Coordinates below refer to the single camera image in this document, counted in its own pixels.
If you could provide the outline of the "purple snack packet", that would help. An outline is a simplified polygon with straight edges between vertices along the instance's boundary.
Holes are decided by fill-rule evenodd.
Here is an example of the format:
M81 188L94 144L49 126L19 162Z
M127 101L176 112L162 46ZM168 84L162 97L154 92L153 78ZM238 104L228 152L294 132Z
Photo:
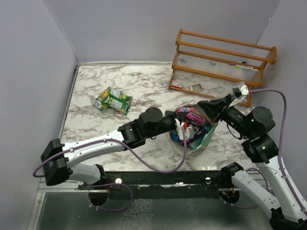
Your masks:
M195 125L204 125L206 123L205 118L192 107L180 107L175 110L176 113L185 113L185 118L189 123Z

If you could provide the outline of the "purple Fox's candy packet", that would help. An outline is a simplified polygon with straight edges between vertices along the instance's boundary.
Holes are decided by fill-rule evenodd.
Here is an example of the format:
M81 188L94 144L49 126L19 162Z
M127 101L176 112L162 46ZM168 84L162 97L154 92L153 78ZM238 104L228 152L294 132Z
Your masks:
M191 148L196 149L203 141L205 135L208 133L207 128L202 126L193 127L193 138L187 139L187 145Z

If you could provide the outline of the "green white paper bag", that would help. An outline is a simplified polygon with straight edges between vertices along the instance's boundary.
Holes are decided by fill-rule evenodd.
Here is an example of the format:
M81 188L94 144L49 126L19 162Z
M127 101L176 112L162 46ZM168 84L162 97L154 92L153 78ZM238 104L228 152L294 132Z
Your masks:
M197 104L188 104L175 110L184 115L185 122L192 128L193 137L187 138L187 152L206 149L218 123L213 123Z

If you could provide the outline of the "yellow green snack packet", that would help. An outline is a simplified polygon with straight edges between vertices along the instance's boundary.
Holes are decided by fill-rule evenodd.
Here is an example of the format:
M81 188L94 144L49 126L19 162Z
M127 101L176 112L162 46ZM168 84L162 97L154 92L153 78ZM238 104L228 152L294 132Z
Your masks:
M111 87L106 88L104 91L102 91L99 94L97 98L92 99L93 104L99 109L101 113L110 106L109 96L111 89L112 89Z

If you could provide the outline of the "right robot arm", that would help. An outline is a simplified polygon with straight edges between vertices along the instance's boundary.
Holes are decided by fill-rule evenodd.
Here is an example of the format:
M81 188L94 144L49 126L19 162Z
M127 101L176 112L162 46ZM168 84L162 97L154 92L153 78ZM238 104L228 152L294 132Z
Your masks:
M259 168L273 192L255 182L235 162L222 168L221 184L234 185L248 195L269 218L272 229L305 230L307 201L283 165L280 148L268 135L275 127L270 109L257 106L248 115L243 115L232 105L234 100L229 94L217 100L199 101L197 105L213 123L224 121L242 136L243 151Z

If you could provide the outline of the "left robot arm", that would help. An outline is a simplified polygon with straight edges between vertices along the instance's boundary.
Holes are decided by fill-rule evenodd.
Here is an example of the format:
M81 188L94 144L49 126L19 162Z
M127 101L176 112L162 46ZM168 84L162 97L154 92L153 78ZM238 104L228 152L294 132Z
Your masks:
M84 161L140 147L148 138L174 131L178 124L177 113L162 113L160 109L150 107L138 119L105 135L71 143L61 143L58 138L54 139L41 155L46 185L55 186L74 180L101 189L106 183L103 167L98 164L86 165Z

